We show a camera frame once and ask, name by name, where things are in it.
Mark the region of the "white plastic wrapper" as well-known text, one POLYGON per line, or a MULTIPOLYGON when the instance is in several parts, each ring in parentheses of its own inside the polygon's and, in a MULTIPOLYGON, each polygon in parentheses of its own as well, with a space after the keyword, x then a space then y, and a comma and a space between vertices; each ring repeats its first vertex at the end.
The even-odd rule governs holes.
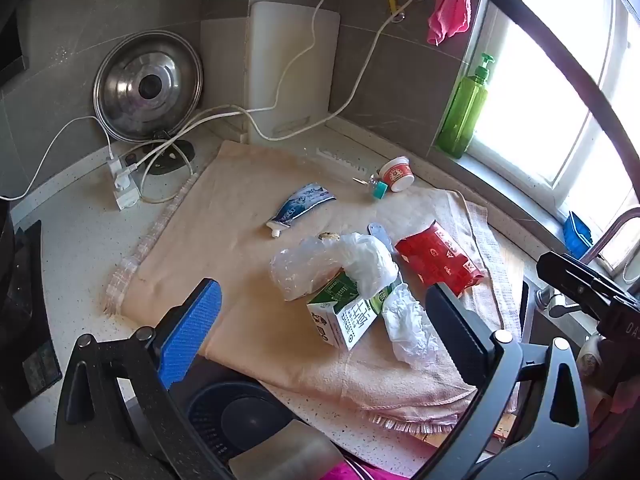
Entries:
POLYGON ((394 356, 413 370, 427 370, 437 361, 439 338, 420 302, 406 283, 384 300, 382 317, 394 356))

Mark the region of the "red snack bag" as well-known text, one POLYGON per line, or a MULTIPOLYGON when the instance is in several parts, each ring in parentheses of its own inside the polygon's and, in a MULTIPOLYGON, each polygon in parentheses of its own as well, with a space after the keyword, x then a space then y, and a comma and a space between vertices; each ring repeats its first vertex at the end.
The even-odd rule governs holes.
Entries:
POLYGON ((403 238, 395 248, 425 287, 444 283, 459 297, 484 278, 480 268, 437 221, 426 230, 403 238))

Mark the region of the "green white milk carton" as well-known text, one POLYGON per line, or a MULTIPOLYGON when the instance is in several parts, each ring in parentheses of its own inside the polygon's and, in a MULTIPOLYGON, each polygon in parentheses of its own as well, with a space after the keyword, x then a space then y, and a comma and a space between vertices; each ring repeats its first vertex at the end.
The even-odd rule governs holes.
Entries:
POLYGON ((350 351, 380 316, 384 301, 401 283, 396 278, 370 299, 363 299, 357 285, 344 271, 336 274, 307 302, 308 312, 324 342, 350 351))

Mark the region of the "clear toothbrush case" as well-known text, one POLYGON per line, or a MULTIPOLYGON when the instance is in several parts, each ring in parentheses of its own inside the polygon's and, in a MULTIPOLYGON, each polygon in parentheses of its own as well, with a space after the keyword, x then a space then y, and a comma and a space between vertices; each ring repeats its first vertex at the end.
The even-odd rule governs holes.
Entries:
POLYGON ((393 241, 382 224, 375 222, 369 223, 368 233, 379 240, 392 255, 396 252, 393 241))

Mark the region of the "clear plastic bag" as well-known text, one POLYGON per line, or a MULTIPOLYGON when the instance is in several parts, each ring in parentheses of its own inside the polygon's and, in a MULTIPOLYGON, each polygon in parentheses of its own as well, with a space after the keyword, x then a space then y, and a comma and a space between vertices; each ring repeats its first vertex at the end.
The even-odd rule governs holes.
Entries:
POLYGON ((363 299, 372 298, 398 278, 398 265, 387 248, 375 237, 360 233, 342 234, 340 240, 305 238, 270 262, 270 278, 286 301, 322 289, 341 271, 356 283, 363 299))

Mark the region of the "red white yogurt cup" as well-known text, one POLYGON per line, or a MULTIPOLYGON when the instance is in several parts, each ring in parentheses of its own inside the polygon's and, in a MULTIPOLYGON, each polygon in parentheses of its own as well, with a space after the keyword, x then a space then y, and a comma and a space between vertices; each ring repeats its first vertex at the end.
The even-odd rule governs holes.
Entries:
POLYGON ((399 193, 410 188, 414 182, 414 175, 406 156, 398 156, 389 160, 378 170, 381 180, 394 192, 399 193))

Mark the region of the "blue white toothpaste tube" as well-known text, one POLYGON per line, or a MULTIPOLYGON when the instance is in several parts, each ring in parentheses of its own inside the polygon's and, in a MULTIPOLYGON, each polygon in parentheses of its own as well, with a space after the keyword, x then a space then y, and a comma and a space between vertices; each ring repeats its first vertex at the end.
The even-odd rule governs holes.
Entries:
POLYGON ((278 238, 288 230, 291 224, 319 205, 336 200, 336 197, 318 183, 309 183, 299 188, 280 207, 277 213, 266 222, 271 236, 278 238))

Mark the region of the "clear bottle teal cap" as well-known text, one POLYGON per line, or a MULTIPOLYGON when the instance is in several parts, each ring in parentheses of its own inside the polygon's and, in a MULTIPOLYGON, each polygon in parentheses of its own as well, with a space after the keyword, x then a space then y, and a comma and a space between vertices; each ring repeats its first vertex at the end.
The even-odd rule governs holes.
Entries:
POLYGON ((356 183, 367 190, 367 194, 374 200, 382 200, 388 186, 376 174, 371 174, 366 168, 353 164, 337 154, 316 149, 316 155, 334 174, 343 181, 356 183))

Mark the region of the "blue trash basket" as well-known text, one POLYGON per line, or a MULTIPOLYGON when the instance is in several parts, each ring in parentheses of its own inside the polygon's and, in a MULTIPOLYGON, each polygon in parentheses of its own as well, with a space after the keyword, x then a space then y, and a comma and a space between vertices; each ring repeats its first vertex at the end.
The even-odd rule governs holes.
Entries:
POLYGON ((224 466, 295 419, 266 388, 245 380, 207 386, 194 396, 186 416, 224 466))

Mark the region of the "kitchen faucet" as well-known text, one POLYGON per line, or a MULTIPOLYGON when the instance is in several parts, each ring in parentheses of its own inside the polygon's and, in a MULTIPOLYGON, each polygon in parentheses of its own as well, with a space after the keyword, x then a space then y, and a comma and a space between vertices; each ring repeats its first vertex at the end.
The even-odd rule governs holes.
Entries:
POLYGON ((602 234, 602 236, 579 258, 579 261, 585 266, 592 263, 593 260, 599 259, 601 261, 600 266, 607 270, 609 274, 615 274, 620 270, 621 266, 624 266, 632 258, 634 258, 634 252, 639 247, 639 241, 636 240, 634 244, 628 243, 628 250, 625 257, 620 260, 617 266, 613 266, 607 258, 601 256, 603 249, 612 242, 612 239, 616 237, 618 232, 623 229, 624 225, 631 220, 638 219, 640 217, 640 207, 635 206, 620 214, 614 222, 608 227, 608 229, 602 234))

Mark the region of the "blue sponge holder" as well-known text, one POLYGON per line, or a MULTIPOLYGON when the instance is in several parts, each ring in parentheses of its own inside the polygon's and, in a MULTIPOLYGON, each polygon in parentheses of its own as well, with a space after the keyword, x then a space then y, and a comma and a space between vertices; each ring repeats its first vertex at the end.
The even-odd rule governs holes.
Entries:
POLYGON ((592 246, 591 231, 574 211, 570 211, 563 224, 564 246, 574 258, 580 259, 592 246))

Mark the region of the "beige towel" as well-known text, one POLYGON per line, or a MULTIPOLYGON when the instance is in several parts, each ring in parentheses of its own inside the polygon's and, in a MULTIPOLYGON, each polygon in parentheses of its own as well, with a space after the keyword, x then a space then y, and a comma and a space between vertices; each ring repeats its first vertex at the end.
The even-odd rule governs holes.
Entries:
POLYGON ((485 208, 412 186, 372 200, 326 165, 224 142, 107 285, 105 311, 156 324, 203 278, 222 307, 203 356, 399 431, 450 430, 475 396, 436 333, 431 282, 521 333, 485 208))

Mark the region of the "white power strip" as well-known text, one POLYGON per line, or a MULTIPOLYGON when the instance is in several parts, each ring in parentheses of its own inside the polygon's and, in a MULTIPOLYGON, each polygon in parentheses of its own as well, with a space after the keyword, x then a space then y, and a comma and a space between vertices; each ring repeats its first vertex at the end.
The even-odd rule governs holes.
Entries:
POLYGON ((131 171, 116 157, 107 161, 107 167, 113 178, 113 194, 118 209, 124 210, 136 206, 141 195, 137 183, 131 177, 131 171))

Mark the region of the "black stove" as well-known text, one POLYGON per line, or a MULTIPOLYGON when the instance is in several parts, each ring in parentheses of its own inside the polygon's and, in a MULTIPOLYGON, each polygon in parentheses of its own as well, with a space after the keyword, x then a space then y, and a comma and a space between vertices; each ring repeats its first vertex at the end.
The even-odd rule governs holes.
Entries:
POLYGON ((42 223, 13 235, 2 256, 1 399, 15 413, 62 378, 44 302, 42 223))

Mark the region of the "black lid stand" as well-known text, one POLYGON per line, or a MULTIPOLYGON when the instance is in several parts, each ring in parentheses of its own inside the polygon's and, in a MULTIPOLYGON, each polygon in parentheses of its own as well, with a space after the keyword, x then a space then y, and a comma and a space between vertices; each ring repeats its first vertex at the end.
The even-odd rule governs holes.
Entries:
MULTIPOLYGON (((151 139, 145 141, 145 144, 142 146, 143 153, 148 154, 153 148, 156 148, 157 145, 162 144, 169 138, 170 135, 165 130, 157 130, 157 132, 153 133, 151 139)), ((186 162, 179 152, 183 152, 188 162, 192 162, 194 159, 195 150, 193 144, 186 140, 178 140, 175 144, 172 144, 169 148, 166 148, 165 151, 158 154, 154 162, 148 160, 145 163, 145 169, 149 169, 149 174, 152 174, 152 176, 162 176, 163 174, 176 171, 186 166, 186 162)))

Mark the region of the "green soap dispenser bottle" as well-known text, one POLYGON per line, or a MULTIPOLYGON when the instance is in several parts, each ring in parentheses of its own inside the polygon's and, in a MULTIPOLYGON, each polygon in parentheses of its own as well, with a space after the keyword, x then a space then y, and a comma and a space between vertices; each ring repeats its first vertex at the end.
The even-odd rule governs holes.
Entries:
POLYGON ((474 73, 463 77, 454 92, 436 138, 436 146, 453 158, 459 159, 474 138, 475 126, 488 95, 489 65, 493 62, 495 59, 490 54, 483 53, 474 73))

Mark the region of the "steel pot lid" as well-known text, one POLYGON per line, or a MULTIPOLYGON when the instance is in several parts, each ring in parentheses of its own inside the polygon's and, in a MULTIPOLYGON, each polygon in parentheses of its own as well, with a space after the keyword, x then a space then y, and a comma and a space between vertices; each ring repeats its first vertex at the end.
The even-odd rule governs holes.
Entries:
POLYGON ((198 107, 203 65, 183 36, 147 30, 126 37, 94 78, 94 114, 114 139, 136 144, 172 136, 198 107))

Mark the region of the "white cutting board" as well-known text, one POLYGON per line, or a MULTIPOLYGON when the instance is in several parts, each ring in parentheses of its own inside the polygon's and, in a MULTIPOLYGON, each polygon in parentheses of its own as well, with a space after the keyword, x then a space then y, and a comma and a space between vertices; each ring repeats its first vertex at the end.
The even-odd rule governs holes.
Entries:
POLYGON ((259 1, 250 8, 246 105, 268 138, 329 115, 340 14, 259 1))

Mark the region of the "pink cloth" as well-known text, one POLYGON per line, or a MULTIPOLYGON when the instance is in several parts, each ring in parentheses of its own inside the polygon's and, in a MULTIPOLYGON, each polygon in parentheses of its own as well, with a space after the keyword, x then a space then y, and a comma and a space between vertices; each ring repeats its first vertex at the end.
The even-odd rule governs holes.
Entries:
POLYGON ((467 32, 471 18, 471 0, 435 0, 434 11, 427 21, 427 43, 439 46, 446 39, 467 32))

